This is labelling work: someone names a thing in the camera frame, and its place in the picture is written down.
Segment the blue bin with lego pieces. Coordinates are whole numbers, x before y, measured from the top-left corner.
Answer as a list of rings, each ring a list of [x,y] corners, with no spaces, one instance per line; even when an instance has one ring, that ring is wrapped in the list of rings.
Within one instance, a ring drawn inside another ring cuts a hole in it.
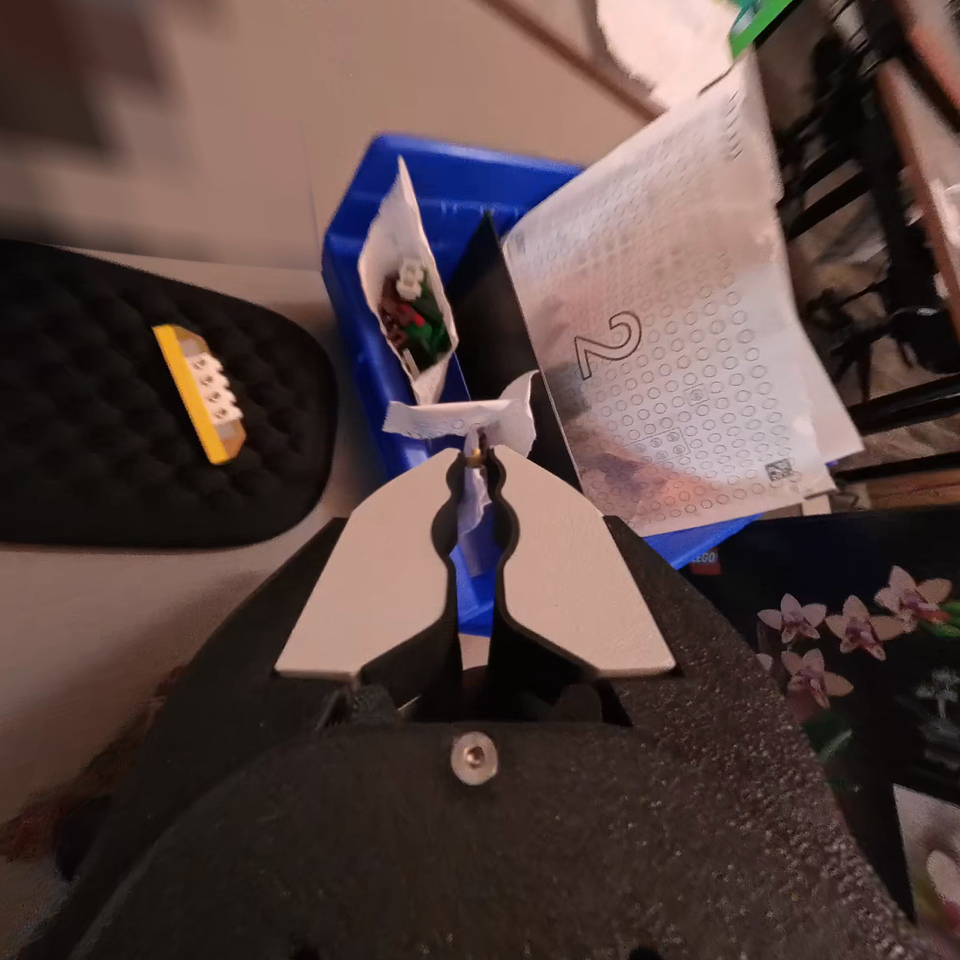
[[[409,402],[413,393],[401,362],[380,332],[378,318],[367,306],[358,259],[398,174],[399,159],[409,171],[446,294],[485,211],[493,214],[501,239],[529,210],[582,172],[581,166],[560,161],[399,134],[380,135],[368,145],[324,236],[321,275],[387,480],[453,443],[450,437],[424,441],[382,430],[388,403]],[[457,353],[440,401],[473,401]]]

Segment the dark brown printed box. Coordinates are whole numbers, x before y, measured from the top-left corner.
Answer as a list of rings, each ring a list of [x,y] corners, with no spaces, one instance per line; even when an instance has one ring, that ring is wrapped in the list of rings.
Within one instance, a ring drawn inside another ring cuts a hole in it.
[[[786,697],[896,902],[958,958],[958,507],[756,521],[682,572]]]

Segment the white printed paper bag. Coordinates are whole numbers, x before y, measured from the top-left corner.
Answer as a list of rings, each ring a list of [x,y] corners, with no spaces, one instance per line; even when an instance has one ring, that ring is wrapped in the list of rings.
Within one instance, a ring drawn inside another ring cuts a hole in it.
[[[800,322],[782,197],[749,54],[502,241],[582,492],[642,536],[826,495],[863,450]]]

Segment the torn white paper bag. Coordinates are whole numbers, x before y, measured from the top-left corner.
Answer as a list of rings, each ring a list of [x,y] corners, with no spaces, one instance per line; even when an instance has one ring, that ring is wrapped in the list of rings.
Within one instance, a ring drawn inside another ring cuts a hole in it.
[[[405,258],[420,260],[428,273],[443,318],[452,335],[453,348],[436,366],[413,378],[399,355],[386,339],[378,316],[380,291],[385,277],[399,268]],[[358,259],[358,274],[366,305],[376,316],[379,329],[390,351],[410,383],[412,404],[392,400],[388,403],[382,430],[387,434],[418,441],[454,438],[462,453],[472,452],[480,437],[488,448],[505,447],[527,458],[536,438],[531,410],[531,384],[534,372],[514,379],[493,400],[441,402],[454,351],[460,340],[434,253],[428,243],[421,211],[411,176],[403,158],[397,161],[397,174],[390,191],[379,205],[366,234]],[[487,491],[485,467],[470,468],[464,479],[458,508],[458,543],[465,548],[470,573],[481,571],[479,527],[484,521],[491,498]]]

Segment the round brown orange lego build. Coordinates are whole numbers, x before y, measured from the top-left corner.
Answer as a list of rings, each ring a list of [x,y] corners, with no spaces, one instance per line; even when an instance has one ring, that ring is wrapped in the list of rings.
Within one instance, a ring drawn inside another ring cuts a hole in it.
[[[138,714],[78,774],[29,799],[2,823],[2,859],[48,858],[64,881],[75,879],[111,811],[119,784],[135,768],[144,742],[185,671],[184,664],[178,665],[163,677]]]

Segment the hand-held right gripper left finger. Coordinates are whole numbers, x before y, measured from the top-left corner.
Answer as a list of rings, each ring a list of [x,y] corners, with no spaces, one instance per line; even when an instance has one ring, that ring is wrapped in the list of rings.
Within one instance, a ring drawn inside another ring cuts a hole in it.
[[[444,448],[356,507],[276,663],[284,677],[430,683],[458,649],[463,454]]]

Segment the wooden edged white table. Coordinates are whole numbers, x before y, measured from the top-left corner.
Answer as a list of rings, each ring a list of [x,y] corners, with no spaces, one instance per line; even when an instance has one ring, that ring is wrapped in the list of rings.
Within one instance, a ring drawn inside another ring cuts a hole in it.
[[[958,2],[872,2],[865,18],[882,58],[878,86],[958,331]]]

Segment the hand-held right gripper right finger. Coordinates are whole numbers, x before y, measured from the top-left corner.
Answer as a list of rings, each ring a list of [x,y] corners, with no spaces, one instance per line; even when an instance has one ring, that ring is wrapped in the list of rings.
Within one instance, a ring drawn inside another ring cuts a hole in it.
[[[598,679],[663,676],[677,662],[604,515],[508,446],[488,452],[503,545],[496,611]]]

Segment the green printed box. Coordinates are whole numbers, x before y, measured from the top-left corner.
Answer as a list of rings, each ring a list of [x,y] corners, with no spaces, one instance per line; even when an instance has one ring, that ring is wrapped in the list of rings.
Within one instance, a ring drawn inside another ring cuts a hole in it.
[[[761,43],[776,25],[789,14],[795,1],[735,1],[736,15],[727,40],[731,56],[736,60],[744,51]]]

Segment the yellow tan lego plate build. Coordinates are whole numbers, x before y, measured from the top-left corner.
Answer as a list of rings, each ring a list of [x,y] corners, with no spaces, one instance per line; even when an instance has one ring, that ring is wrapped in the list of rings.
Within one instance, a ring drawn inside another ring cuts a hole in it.
[[[175,389],[211,465],[234,461],[247,431],[221,361],[199,334],[173,323],[151,328]]]

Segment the black metal desk frame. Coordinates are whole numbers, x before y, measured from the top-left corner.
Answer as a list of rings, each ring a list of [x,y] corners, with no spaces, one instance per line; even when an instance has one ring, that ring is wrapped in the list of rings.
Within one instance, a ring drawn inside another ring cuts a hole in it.
[[[796,2],[758,43],[800,317],[862,450],[831,469],[906,502],[958,489],[958,331],[879,87],[865,8]]]

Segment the pile of small lego pieces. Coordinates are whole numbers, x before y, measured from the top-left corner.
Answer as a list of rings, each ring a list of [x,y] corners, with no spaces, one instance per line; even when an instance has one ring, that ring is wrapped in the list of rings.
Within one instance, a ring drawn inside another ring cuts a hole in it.
[[[436,366],[453,349],[426,266],[417,258],[403,259],[385,276],[378,316],[386,339],[412,378]]]

